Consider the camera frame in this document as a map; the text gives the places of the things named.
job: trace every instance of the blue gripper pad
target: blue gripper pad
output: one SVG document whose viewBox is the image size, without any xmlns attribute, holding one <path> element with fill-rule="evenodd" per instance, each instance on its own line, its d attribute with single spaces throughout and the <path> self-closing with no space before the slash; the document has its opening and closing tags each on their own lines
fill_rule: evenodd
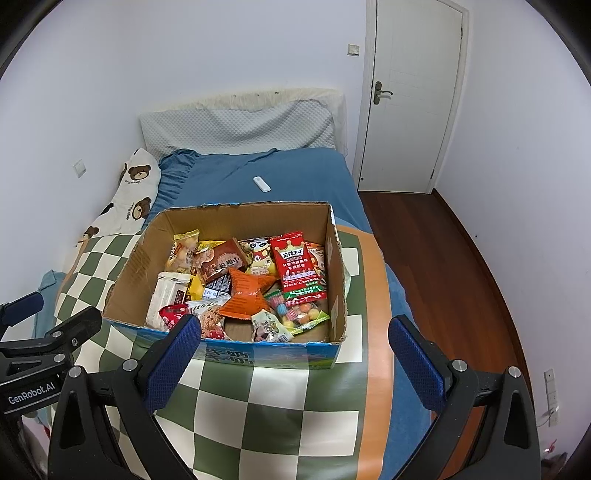
<svg viewBox="0 0 591 480">
<path fill-rule="evenodd" d="M 185 317 L 190 317 L 186 323 L 183 322 Z M 164 408 L 168 403 L 201 342 L 201 324 L 196 316 L 186 315 L 170 331 L 168 336 L 159 342 L 168 343 L 168 348 L 161 354 L 160 359 L 145 379 L 144 405 L 150 413 Z"/>
<path fill-rule="evenodd" d="M 441 412 L 446 403 L 443 379 L 412 334 L 396 317 L 390 321 L 388 340 L 423 407 Z"/>
<path fill-rule="evenodd" d="M 43 296 L 35 291 L 12 303 L 8 303 L 2 315 L 2 324 L 14 326 L 24 319 L 42 311 L 42 309 Z"/>
</svg>

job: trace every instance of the orange star-shaped snack bag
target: orange star-shaped snack bag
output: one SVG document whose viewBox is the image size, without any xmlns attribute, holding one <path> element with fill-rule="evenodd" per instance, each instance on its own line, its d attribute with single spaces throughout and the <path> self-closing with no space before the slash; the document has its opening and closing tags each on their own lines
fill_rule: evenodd
<svg viewBox="0 0 591 480">
<path fill-rule="evenodd" d="M 219 310 L 220 315 L 250 320 L 254 314 L 269 308 L 262 294 L 277 280 L 273 275 L 250 275 L 231 267 L 228 271 L 232 277 L 232 298 Z"/>
</svg>

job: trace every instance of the screw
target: screw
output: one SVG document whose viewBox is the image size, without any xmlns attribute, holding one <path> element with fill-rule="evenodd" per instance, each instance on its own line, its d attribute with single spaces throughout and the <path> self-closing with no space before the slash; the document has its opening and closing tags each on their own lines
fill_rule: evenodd
<svg viewBox="0 0 591 480">
<path fill-rule="evenodd" d="M 459 372 L 465 372 L 466 370 L 468 370 L 468 364 L 464 360 L 454 360 L 452 362 L 452 367 L 454 368 L 454 370 L 457 370 Z"/>
<path fill-rule="evenodd" d="M 521 370 L 519 370 L 519 368 L 517 368 L 517 367 L 509 367 L 507 369 L 507 372 L 513 378 L 519 378 L 521 376 Z"/>
<path fill-rule="evenodd" d="M 123 370 L 125 370 L 126 372 L 134 371 L 137 366 L 138 366 L 138 361 L 134 360 L 133 358 L 130 358 L 129 360 L 126 360 L 125 362 L 123 362 Z"/>
<path fill-rule="evenodd" d="M 82 368 L 79 367 L 78 365 L 76 365 L 75 367 L 70 368 L 68 375 L 70 375 L 72 378 L 78 378 L 81 373 L 82 373 Z"/>
</svg>

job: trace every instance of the white door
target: white door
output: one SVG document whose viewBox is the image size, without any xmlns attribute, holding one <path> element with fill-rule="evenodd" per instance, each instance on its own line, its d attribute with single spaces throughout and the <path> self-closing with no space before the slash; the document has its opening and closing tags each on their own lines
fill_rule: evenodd
<svg viewBox="0 0 591 480">
<path fill-rule="evenodd" d="M 426 192 L 452 107 L 462 14 L 437 0 L 378 0 L 374 92 L 359 190 Z"/>
</svg>

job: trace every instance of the wall outlet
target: wall outlet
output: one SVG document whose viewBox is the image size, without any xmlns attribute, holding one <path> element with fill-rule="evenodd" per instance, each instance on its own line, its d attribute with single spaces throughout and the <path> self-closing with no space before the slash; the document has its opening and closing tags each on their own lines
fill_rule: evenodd
<svg viewBox="0 0 591 480">
<path fill-rule="evenodd" d="M 546 370 L 544 372 L 544 379 L 546 380 L 546 383 L 554 379 L 554 368 L 551 368 L 550 370 Z"/>
<path fill-rule="evenodd" d="M 554 427 L 558 425 L 558 412 L 555 411 L 552 415 L 550 415 L 550 419 L 548 420 L 548 427 Z"/>
<path fill-rule="evenodd" d="M 558 405 L 558 397 L 556 396 L 556 392 L 548 394 L 548 406 L 552 407 L 554 405 Z"/>
<path fill-rule="evenodd" d="M 84 165 L 84 162 L 82 161 L 82 159 L 80 159 L 76 163 L 74 163 L 74 171 L 76 172 L 76 175 L 78 175 L 78 178 L 80 178 L 82 175 L 85 174 L 86 165 Z"/>
<path fill-rule="evenodd" d="M 558 394 L 556 392 L 556 376 L 554 369 L 546 370 L 544 372 L 544 380 L 546 383 L 546 397 L 548 398 L 548 427 L 558 425 Z"/>
</svg>

